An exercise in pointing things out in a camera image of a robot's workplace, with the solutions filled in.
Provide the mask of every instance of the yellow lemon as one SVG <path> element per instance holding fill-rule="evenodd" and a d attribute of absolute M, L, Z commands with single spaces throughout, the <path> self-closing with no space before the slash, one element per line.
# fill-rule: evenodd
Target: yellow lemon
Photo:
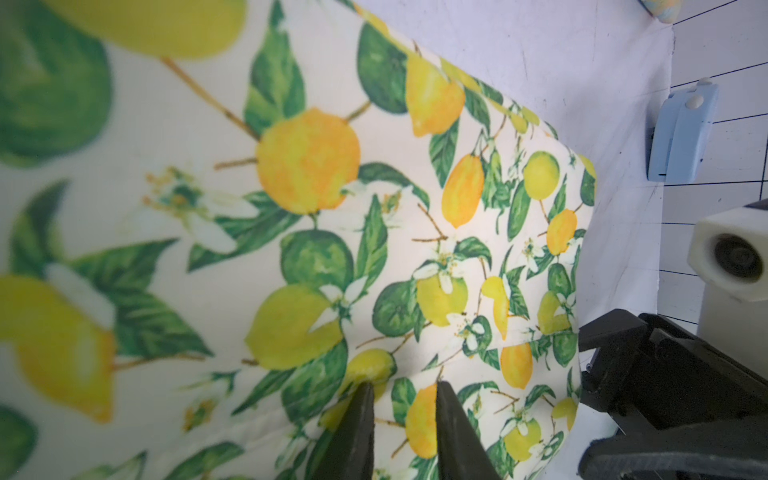
<path fill-rule="evenodd" d="M 445 182 L 442 216 L 455 228 L 468 223 L 480 205 L 484 185 L 485 173 L 480 157 L 465 155 Z"/>
<path fill-rule="evenodd" d="M 112 420 L 114 335 L 40 280 L 0 278 L 0 332 L 26 379 L 53 402 Z"/>
<path fill-rule="evenodd" d="M 480 293 L 493 299 L 493 321 L 498 331 L 502 333 L 502 340 L 506 340 L 509 298 L 504 290 L 504 281 L 501 277 L 490 276 L 480 287 Z"/>
<path fill-rule="evenodd" d="M 563 210 L 555 215 L 547 228 L 547 248 L 552 255 L 568 250 L 568 242 L 576 233 L 578 219 L 573 210 Z"/>
<path fill-rule="evenodd" d="M 582 162 L 584 162 L 584 169 L 587 171 L 587 173 L 590 174 L 592 178 L 598 178 L 598 173 L 594 171 L 594 165 L 592 164 L 592 161 L 586 158 L 584 155 L 579 155 L 578 157 Z"/>
<path fill-rule="evenodd" d="M 523 179 L 528 196 L 534 200 L 544 200 L 558 187 L 560 165 L 551 154 L 535 152 L 523 169 Z"/>
<path fill-rule="evenodd" d="M 406 414 L 406 438 L 421 458 L 437 455 L 437 384 L 419 390 Z"/>
<path fill-rule="evenodd" d="M 578 405 L 576 405 L 576 402 L 574 402 L 573 399 L 567 398 L 567 399 L 561 400 L 552 409 L 552 418 L 562 419 L 563 417 L 565 417 L 567 419 L 568 431 L 571 431 L 571 429 L 574 426 L 574 422 L 576 421 L 577 408 L 578 408 Z"/>
<path fill-rule="evenodd" d="M 265 131 L 256 156 L 264 191 L 298 215 L 338 207 L 344 201 L 342 188 L 360 169 L 355 131 L 342 118 L 317 108 Z"/>
<path fill-rule="evenodd" d="M 89 35 L 157 57 L 202 58 L 234 43 L 246 0 L 43 0 Z"/>
<path fill-rule="evenodd" d="M 520 430 L 515 427 L 504 437 L 504 447 L 509 456 L 516 462 L 525 462 L 531 458 L 531 453 L 528 450 L 541 441 L 541 426 L 538 422 L 531 420 L 526 426 L 528 427 L 527 435 L 522 435 Z"/>
<path fill-rule="evenodd" d="M 571 328 L 568 315 L 565 313 L 554 314 L 558 308 L 560 308 L 558 296 L 552 291 L 545 293 L 538 306 L 538 328 L 541 330 L 541 333 L 549 335 L 550 333 L 561 332 Z"/>
<path fill-rule="evenodd" d="M 423 137 L 445 132 L 462 113 L 464 89 L 420 55 L 409 55 L 406 68 L 406 106 L 413 134 Z"/>
<path fill-rule="evenodd" d="M 352 401 L 352 395 L 354 395 L 354 390 L 358 385 L 364 382 L 373 383 L 373 398 L 376 401 L 384 395 L 384 392 L 386 392 L 386 381 L 395 375 L 396 372 L 397 365 L 395 364 L 395 359 L 386 350 L 370 349 L 360 353 L 346 366 L 344 381 L 339 388 L 340 392 L 345 392 L 352 385 L 348 396 L 327 409 L 320 416 L 319 424 L 331 432 L 335 432 L 346 413 L 346 409 L 349 407 L 349 403 Z"/>
<path fill-rule="evenodd" d="M 520 113 L 525 120 L 531 122 L 534 125 L 539 125 L 541 123 L 541 121 L 538 119 L 538 115 L 528 110 L 526 107 L 523 107 L 522 110 L 520 110 Z"/>
<path fill-rule="evenodd" d="M 502 375 L 507 383 L 516 389 L 524 389 L 533 375 L 533 354 L 527 343 L 502 349 L 499 358 Z"/>
<path fill-rule="evenodd" d="M 450 313 L 461 313 L 469 298 L 467 284 L 461 278 L 452 278 L 453 291 L 442 291 L 437 275 L 416 282 L 416 301 L 424 317 L 437 326 L 448 326 Z"/>
<path fill-rule="evenodd" d="M 328 299 L 308 286 L 284 286 L 261 304 L 245 343 L 265 369 L 288 370 L 303 365 L 342 340 L 338 321 L 310 332 L 330 306 Z"/>
<path fill-rule="evenodd" d="M 480 84 L 477 80 L 475 80 L 470 74 L 463 71 L 461 68 L 453 65 L 451 62 L 445 60 L 444 58 L 440 58 L 440 67 L 451 80 L 455 80 L 468 89 L 477 93 L 482 92 Z"/>

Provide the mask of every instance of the fabric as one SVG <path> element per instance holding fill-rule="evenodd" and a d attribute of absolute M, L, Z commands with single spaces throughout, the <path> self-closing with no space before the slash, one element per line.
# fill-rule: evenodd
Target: fabric
<path fill-rule="evenodd" d="M 309 478 L 376 384 L 436 478 L 449 381 L 501 477 L 581 387 L 589 160 L 359 6 L 5 2 L 0 480 Z"/>

